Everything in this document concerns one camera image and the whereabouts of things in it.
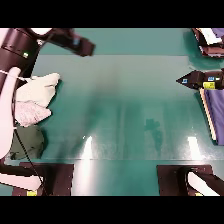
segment blue cloth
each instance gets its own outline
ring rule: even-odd
[[[224,90],[205,90],[211,120],[218,145],[224,145]]]
[[[224,36],[224,28],[212,28],[212,32],[218,38]]]

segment green table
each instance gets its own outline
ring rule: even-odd
[[[200,96],[175,82],[224,62],[203,58],[190,29],[77,32],[97,44],[94,57],[47,45],[33,72],[62,79],[37,161],[75,163],[72,195],[159,195],[157,164],[211,164],[224,179],[224,148],[211,140]]]

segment black cable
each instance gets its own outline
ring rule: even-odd
[[[54,35],[54,32],[52,31],[52,33],[49,35],[49,37],[46,39],[46,41],[40,46],[39,50],[37,50],[37,53],[34,54],[33,59],[32,59],[31,62],[27,65],[27,67],[24,69],[23,73],[29,68],[29,65],[32,64],[32,63],[34,62],[34,60],[35,60],[36,57],[38,56],[38,54],[39,54],[40,50],[42,49],[42,47],[43,47],[43,46],[44,46],[44,45],[51,39],[51,37],[52,37],[53,35]],[[14,105],[13,105],[13,113],[12,113],[13,120],[14,120],[14,125],[15,125],[15,103],[16,103],[16,102],[15,102],[15,94],[16,94],[16,88],[14,89],[13,99],[12,99],[12,102],[14,103]],[[31,166],[32,166],[32,168],[33,168],[33,170],[34,170],[34,172],[36,173],[36,175],[37,175],[38,178],[40,179],[41,186],[43,187],[43,191],[44,191],[44,193],[46,194],[46,196],[48,196],[48,193],[47,193],[47,191],[46,191],[46,189],[45,189],[45,187],[44,187],[44,183],[43,183],[43,181],[42,181],[40,175],[39,175],[38,172],[36,171],[34,164],[33,164],[32,161],[30,160],[29,155],[28,155],[28,153],[27,153],[27,150],[26,150],[25,146],[23,145],[23,143],[22,143],[22,141],[21,141],[21,139],[20,139],[20,137],[19,137],[19,134],[18,134],[17,130],[14,129],[14,132],[15,132],[16,137],[17,137],[17,139],[18,139],[18,141],[19,141],[19,143],[20,143],[20,145],[21,145],[21,147],[22,147],[22,149],[23,149],[23,151],[24,151],[24,153],[25,153],[25,155],[26,155],[26,158],[28,159],[28,161],[29,161],[29,163],[31,164]]]

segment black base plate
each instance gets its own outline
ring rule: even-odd
[[[52,196],[71,196],[74,164],[55,164],[55,163],[33,163],[37,172],[48,172],[44,184],[48,194]],[[20,166],[31,168],[28,162],[22,162]],[[37,196],[44,195],[42,187],[37,190]],[[12,196],[27,196],[27,190],[14,187]]]
[[[179,191],[176,172],[180,167],[198,168],[202,172],[213,174],[211,165],[157,165],[160,196],[182,196]]]

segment pink cloth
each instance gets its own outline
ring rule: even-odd
[[[49,109],[41,107],[33,102],[16,102],[15,119],[23,127],[37,124],[50,115],[51,111]]]

